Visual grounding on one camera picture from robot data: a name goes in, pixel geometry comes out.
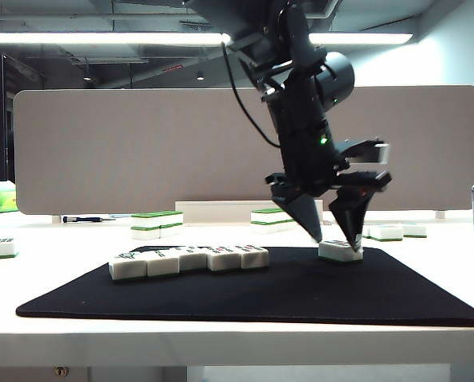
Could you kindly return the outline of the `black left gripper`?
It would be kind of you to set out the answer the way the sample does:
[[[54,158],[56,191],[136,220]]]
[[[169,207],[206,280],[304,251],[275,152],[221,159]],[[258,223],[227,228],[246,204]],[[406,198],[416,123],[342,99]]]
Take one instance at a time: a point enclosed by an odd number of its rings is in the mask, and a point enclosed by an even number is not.
[[[284,173],[272,173],[265,178],[265,183],[271,187],[272,200],[316,243],[323,239],[323,234],[313,197],[319,197],[329,189],[338,189],[329,209],[356,253],[362,253],[362,228],[371,199],[371,191],[367,190],[382,191],[391,181],[388,171],[340,173],[329,182],[305,186],[293,184]]]

